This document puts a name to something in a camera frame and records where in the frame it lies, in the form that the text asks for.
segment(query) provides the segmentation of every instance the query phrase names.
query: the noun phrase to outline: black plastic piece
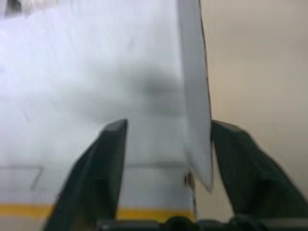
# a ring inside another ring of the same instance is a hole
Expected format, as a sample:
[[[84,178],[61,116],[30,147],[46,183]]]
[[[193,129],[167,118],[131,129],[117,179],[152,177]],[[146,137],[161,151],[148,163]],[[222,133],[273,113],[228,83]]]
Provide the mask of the black plastic piece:
[[[114,219],[120,194],[127,120],[109,124],[73,167],[46,231],[84,231]]]

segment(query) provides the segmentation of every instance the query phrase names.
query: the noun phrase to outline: yellow stripe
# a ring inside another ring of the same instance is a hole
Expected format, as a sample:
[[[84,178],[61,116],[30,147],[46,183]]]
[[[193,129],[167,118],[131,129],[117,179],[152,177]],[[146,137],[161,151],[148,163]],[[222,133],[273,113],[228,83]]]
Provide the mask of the yellow stripe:
[[[0,205],[0,216],[45,218],[51,210],[51,205]],[[154,219],[164,222],[171,216],[195,220],[193,212],[189,210],[119,208],[117,212],[117,219]]]

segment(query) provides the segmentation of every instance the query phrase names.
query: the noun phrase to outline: white wall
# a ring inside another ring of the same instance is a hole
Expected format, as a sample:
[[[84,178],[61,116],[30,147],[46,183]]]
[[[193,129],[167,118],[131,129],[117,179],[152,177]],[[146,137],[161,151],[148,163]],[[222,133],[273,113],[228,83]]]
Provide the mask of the white wall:
[[[306,195],[307,7],[202,0],[213,118],[246,129]]]

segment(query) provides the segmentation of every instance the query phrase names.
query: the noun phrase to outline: white panel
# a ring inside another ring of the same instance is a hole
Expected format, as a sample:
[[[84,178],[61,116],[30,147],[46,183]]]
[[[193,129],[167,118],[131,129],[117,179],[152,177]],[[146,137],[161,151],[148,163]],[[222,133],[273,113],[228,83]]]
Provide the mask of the white panel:
[[[185,161],[176,12],[175,0],[75,0],[0,22],[0,162],[71,166],[120,118],[128,163]]]
[[[193,192],[184,184],[185,167],[128,167],[124,171],[120,206],[193,208]]]
[[[39,168],[0,167],[0,191],[30,190],[39,173]]]
[[[189,161],[207,188],[212,187],[211,107],[199,0],[179,0],[182,63],[188,118]]]

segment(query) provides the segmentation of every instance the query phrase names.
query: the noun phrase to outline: white surface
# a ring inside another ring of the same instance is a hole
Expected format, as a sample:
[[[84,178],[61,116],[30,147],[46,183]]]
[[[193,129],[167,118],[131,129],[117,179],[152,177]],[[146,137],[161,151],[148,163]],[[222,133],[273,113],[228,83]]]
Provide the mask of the white surface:
[[[127,167],[122,179],[120,207],[193,210],[193,192],[184,184],[186,167]],[[0,204],[52,204],[62,184],[30,189],[0,190]]]
[[[30,190],[40,173],[37,167],[1,168],[0,167],[0,191],[1,190]]]
[[[176,0],[65,1],[0,28],[0,163],[43,167],[26,198],[50,200],[121,118],[128,165],[186,164]]]
[[[179,0],[189,162],[203,184],[213,182],[211,110],[199,0]]]

